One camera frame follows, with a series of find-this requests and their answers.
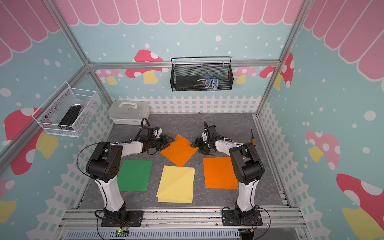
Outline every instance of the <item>white wire basket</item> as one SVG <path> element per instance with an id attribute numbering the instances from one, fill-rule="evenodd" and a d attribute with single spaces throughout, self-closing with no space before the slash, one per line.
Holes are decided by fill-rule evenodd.
<path id="1" fill-rule="evenodd" d="M 58 95 L 48 107 L 53 96 Z M 71 88 L 64 82 L 32 115 L 33 119 L 51 135 L 80 137 L 101 104 L 98 92 Z M 81 106 L 76 120 L 63 125 L 62 120 L 72 106 Z"/>

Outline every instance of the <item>screwdriver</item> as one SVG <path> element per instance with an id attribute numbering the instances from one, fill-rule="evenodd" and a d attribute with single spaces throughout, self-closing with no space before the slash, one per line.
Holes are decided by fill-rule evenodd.
<path id="1" fill-rule="evenodd" d="M 256 141 L 255 141 L 255 137 L 253 136 L 252 129 L 251 129 L 251 134 L 252 134 L 252 144 L 253 144 L 254 146 L 256 146 Z"/>

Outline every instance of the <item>orange paper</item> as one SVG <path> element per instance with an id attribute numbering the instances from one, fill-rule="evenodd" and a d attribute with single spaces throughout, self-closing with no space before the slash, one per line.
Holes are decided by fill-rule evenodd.
<path id="1" fill-rule="evenodd" d="M 178 135 L 169 147 L 161 151 L 161 154 L 176 164 L 176 166 L 182 167 L 197 151 L 197 148 L 192 148 L 190 145 L 190 141 Z"/>
<path id="2" fill-rule="evenodd" d="M 230 157 L 204 158 L 206 188 L 237 189 L 237 179 Z"/>

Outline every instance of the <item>mounting plate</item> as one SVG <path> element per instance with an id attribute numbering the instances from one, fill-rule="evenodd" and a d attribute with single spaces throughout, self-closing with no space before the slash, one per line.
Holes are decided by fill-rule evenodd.
<path id="1" fill-rule="evenodd" d="M 240 224 L 238 223 L 238 219 L 236 218 L 236 215 L 235 215 L 235 210 L 222 210 L 221 211 L 221 214 L 222 214 L 222 221 L 223 221 L 223 226 L 239 226 Z M 242 223 L 243 225 L 252 225 L 252 223 L 256 226 L 262 226 L 263 225 L 263 220 L 262 220 L 262 217 L 260 215 L 260 211 L 259 210 L 255 210 L 255 219 L 256 219 L 256 222 L 254 220 L 254 218 L 251 218 L 251 221 L 249 221 L 249 223 Z"/>
<path id="2" fill-rule="evenodd" d="M 131 223 L 129 221 L 122 225 L 122 227 L 127 227 L 128 224 L 130 227 L 139 227 L 141 226 L 141 221 L 143 220 L 143 211 L 127 211 L 126 220 L 131 218 Z M 119 221 L 113 220 L 109 217 L 103 217 L 101 221 L 102 227 L 119 227 Z"/>

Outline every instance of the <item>green paper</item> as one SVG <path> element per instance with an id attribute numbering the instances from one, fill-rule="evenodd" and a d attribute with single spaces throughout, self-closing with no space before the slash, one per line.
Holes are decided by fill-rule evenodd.
<path id="1" fill-rule="evenodd" d="M 152 161 L 125 160 L 118 175 L 118 186 L 122 192 L 145 192 L 151 174 Z"/>

